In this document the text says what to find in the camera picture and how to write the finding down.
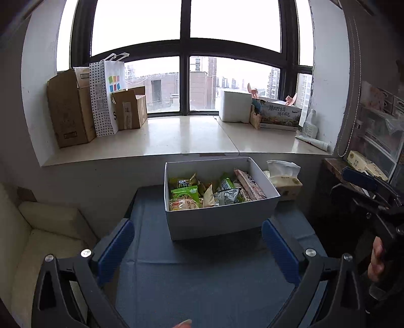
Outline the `person's right hand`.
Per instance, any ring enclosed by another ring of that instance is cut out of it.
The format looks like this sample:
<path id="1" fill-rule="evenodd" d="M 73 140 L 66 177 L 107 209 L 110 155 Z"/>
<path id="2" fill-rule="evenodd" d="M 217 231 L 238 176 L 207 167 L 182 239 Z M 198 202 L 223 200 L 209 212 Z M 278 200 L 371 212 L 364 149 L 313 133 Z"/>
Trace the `person's right hand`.
<path id="1" fill-rule="evenodd" d="M 372 282 L 378 282 L 381 274 L 384 272 L 384 246 L 382 240 L 376 236 L 372 246 L 371 260 L 368 266 L 368 278 Z"/>

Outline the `person's left hand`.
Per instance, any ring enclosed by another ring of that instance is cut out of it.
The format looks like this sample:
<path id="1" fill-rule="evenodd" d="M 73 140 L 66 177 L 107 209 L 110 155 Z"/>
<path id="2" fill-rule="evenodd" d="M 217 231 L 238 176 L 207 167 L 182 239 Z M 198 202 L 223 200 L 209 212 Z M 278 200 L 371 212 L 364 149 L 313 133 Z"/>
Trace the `person's left hand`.
<path id="1" fill-rule="evenodd" d="M 173 328 L 192 328 L 192 320 L 191 319 L 186 319 L 179 324 L 176 324 L 175 327 Z"/>

